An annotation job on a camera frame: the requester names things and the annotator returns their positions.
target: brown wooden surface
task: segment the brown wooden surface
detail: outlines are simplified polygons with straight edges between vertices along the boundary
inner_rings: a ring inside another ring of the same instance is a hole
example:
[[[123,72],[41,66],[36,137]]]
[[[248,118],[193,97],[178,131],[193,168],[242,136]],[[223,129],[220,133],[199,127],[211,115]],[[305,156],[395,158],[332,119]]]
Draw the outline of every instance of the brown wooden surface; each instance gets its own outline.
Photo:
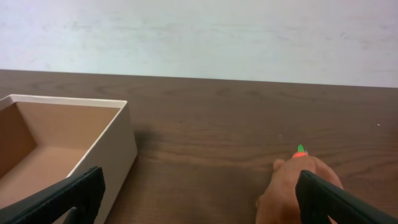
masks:
[[[298,144],[398,217],[398,89],[1,71],[10,93],[129,101],[139,157],[108,223],[254,223]]]

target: stuffed animal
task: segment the stuffed animal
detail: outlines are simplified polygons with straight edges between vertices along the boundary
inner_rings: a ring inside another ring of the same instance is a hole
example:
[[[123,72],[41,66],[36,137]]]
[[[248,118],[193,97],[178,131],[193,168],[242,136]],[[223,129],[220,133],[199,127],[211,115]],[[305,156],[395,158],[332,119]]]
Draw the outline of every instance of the stuffed animal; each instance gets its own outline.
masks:
[[[343,188],[336,173],[318,158],[309,156],[300,145],[291,159],[275,160],[271,182],[256,203],[256,224],[301,223],[295,186],[304,169]]]

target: white box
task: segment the white box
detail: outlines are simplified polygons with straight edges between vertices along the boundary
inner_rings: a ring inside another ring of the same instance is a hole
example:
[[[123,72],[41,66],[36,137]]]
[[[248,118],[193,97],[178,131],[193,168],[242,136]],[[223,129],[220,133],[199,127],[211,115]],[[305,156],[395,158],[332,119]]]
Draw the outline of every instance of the white box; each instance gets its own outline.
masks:
[[[136,155],[126,101],[30,95],[0,100],[0,208],[99,166],[106,190],[95,223],[104,223]]]

